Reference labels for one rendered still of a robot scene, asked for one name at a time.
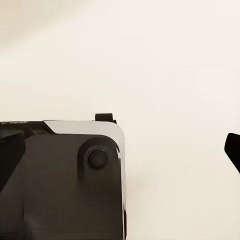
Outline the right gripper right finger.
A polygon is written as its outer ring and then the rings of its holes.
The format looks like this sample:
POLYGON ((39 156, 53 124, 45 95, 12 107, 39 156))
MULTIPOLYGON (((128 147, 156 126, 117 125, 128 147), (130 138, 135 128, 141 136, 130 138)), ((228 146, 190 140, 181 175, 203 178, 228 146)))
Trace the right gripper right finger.
POLYGON ((240 173, 240 135, 229 133, 224 146, 224 151, 240 173))

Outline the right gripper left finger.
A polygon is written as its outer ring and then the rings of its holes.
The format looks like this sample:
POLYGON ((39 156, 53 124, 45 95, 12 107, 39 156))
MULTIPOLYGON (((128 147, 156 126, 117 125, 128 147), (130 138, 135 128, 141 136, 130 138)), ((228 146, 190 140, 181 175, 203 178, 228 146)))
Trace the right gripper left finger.
POLYGON ((0 138, 0 193, 26 152, 22 133, 0 138))

